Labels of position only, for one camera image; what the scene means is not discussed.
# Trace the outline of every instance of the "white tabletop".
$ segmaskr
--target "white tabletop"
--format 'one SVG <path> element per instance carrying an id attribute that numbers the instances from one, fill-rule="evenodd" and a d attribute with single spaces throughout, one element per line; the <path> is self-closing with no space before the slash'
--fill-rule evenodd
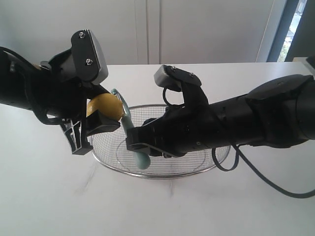
<path id="1" fill-rule="evenodd" d="M 176 65 L 196 74 L 209 102 L 249 92 L 290 74 L 309 74 L 299 62 Z M 162 103 L 158 65 L 112 65 L 102 85 L 129 105 Z M 169 93 L 181 102 L 180 93 Z M 109 170 L 92 154 L 76 156 L 61 129 L 32 112 L 0 105 L 0 235 L 314 235 L 315 197 L 284 196 L 240 161 L 176 180 L 146 180 Z M 283 188 L 315 188 L 314 142 L 289 149 L 244 147 Z M 232 151 L 224 165 L 230 166 Z"/>

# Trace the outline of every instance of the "wire mesh basket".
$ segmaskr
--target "wire mesh basket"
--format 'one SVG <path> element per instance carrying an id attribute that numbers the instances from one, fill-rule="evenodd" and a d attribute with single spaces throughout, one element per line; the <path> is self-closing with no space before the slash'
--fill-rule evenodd
<path id="1" fill-rule="evenodd" d="M 158 118 L 165 113 L 166 105 L 143 105 L 130 107 L 134 126 L 141 126 L 149 118 Z M 145 170 L 137 168 L 132 151 L 126 149 L 126 135 L 122 127 L 111 133 L 95 134 L 91 137 L 93 155 L 103 166 L 135 177 L 151 179 L 179 178 L 201 173 L 215 167 L 211 150 L 189 152 L 182 157 L 151 158 L 151 165 Z M 222 162 L 230 146 L 216 149 L 216 156 Z"/>

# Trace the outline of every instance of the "metal basket rim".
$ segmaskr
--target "metal basket rim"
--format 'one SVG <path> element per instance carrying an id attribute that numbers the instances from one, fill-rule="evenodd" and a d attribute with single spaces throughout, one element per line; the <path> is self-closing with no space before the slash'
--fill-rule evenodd
<path id="1" fill-rule="evenodd" d="M 130 110 L 133 110 L 133 109 L 137 109 L 137 108 L 142 108 L 142 107 L 167 107 L 167 105 L 165 104 L 147 104 L 147 105 L 137 105 L 137 106 L 132 106 L 132 107 L 129 107 Z M 91 136 L 91 145 L 93 146 L 93 139 L 94 139 L 94 135 Z M 225 158 L 223 158 L 219 163 L 222 163 L 226 158 L 227 156 L 229 155 L 230 153 L 230 150 L 231 150 L 231 146 L 228 146 L 228 151 L 227 151 L 227 155 L 225 156 Z M 192 175 L 196 175 L 196 174 L 199 174 L 199 173 L 203 173 L 203 172 L 206 172 L 206 171 L 209 171 L 213 168 L 215 168 L 216 166 L 211 166 L 209 168 L 206 168 L 206 169 L 203 169 L 203 170 L 199 170 L 199 171 L 195 171 L 195 172 L 190 172 L 190 173 L 185 173 L 185 174 L 175 174 L 175 175 L 151 175 L 151 174 L 135 174 L 135 173 L 131 173 L 131 172 L 128 172 L 128 171 L 123 171 L 122 169 L 119 169 L 119 168 L 116 168 L 116 167 L 113 167 L 113 166 L 110 166 L 108 164 L 105 164 L 102 160 L 100 160 L 98 158 L 98 156 L 96 155 L 94 149 L 92 150 L 92 155 L 94 156 L 94 158 L 96 159 L 96 161 L 98 161 L 102 166 L 105 166 L 113 171 L 116 171 L 116 172 L 119 172 L 119 173 L 123 173 L 123 174 L 126 174 L 126 175 L 129 175 L 129 176 L 133 176 L 133 177 L 138 177 L 138 178 L 145 178 L 145 179 L 159 179 L 159 180 L 164 180 L 164 179 L 176 179 L 176 178 L 183 178 L 183 177 L 188 177 L 188 176 L 192 176 Z"/>

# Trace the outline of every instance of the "yellow object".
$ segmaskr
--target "yellow object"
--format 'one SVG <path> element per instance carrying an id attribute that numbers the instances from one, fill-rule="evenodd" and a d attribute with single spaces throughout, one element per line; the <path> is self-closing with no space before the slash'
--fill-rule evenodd
<path id="1" fill-rule="evenodd" d="M 111 93 L 103 93 L 93 98 L 87 107 L 87 117 L 99 110 L 104 116 L 119 121 L 124 114 L 123 103 Z"/>

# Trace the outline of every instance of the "light blue object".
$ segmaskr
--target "light blue object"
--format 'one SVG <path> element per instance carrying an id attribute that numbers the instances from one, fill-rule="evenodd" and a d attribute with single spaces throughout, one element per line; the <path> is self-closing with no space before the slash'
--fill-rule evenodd
<path id="1" fill-rule="evenodd" d="M 124 100 L 124 98 L 121 96 L 121 94 L 117 91 L 117 89 L 112 89 L 111 93 L 115 96 L 117 96 L 117 98 L 119 100 L 121 100 L 121 102 L 123 103 L 123 107 L 124 107 L 124 114 L 123 117 L 121 119 L 121 123 L 124 129 L 125 134 L 127 135 L 127 130 L 134 128 L 134 125 L 131 121 L 131 113 L 129 110 L 129 107 L 126 103 L 126 101 Z M 151 164 L 151 160 L 148 154 L 145 154 L 143 152 L 133 152 L 133 158 L 135 160 L 136 166 L 139 169 L 146 169 L 150 166 Z"/>

